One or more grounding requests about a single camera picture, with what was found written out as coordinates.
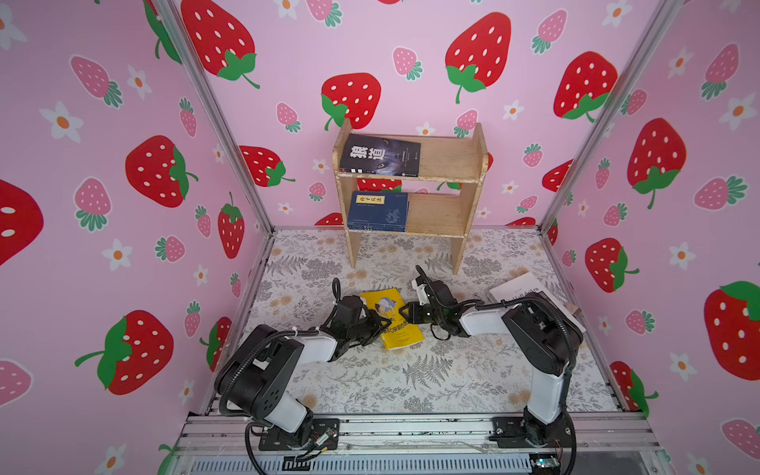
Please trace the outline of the blue book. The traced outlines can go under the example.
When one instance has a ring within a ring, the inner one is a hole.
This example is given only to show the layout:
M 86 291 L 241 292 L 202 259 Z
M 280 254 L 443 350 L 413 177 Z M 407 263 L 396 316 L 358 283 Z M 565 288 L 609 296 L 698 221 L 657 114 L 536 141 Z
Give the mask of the blue book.
M 409 208 L 408 193 L 354 191 L 346 225 L 352 231 L 405 233 Z

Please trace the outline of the black wolf cover book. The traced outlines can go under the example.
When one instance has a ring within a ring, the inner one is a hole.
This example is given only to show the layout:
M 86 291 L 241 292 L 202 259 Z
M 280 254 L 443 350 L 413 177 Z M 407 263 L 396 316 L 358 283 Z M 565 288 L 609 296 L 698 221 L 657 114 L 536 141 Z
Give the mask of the black wolf cover book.
M 418 142 L 350 134 L 340 155 L 340 171 L 417 177 L 421 155 Z

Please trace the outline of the yellow cover book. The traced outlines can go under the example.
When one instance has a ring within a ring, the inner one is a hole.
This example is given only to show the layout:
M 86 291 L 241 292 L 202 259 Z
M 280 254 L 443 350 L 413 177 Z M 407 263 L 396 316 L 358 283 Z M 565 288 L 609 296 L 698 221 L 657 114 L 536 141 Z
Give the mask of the yellow cover book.
M 388 329 L 381 334 L 386 350 L 401 350 L 425 340 L 421 329 L 401 315 L 400 310 L 406 303 L 397 288 L 364 292 L 359 297 L 370 310 L 391 321 Z

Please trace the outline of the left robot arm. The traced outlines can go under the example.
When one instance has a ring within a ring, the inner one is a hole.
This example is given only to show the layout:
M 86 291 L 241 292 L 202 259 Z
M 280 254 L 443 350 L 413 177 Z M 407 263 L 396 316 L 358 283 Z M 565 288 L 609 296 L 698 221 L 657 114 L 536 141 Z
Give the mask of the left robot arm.
M 297 366 L 333 362 L 356 346 L 369 346 L 391 324 L 360 297 L 346 296 L 338 297 L 328 318 L 309 330 L 257 326 L 216 378 L 220 414 L 277 429 L 289 447 L 308 445 L 314 414 L 287 391 Z

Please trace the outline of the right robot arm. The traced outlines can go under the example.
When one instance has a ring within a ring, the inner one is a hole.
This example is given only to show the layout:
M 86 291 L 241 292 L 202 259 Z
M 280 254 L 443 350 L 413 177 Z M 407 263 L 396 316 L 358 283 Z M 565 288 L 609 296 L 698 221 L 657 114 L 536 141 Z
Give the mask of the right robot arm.
M 540 292 L 487 304 L 456 301 L 445 283 L 422 275 L 412 281 L 418 300 L 400 310 L 413 325 L 429 325 L 452 338 L 510 334 L 532 366 L 532 389 L 516 437 L 544 447 L 571 433 L 570 380 L 583 342 L 579 327 Z

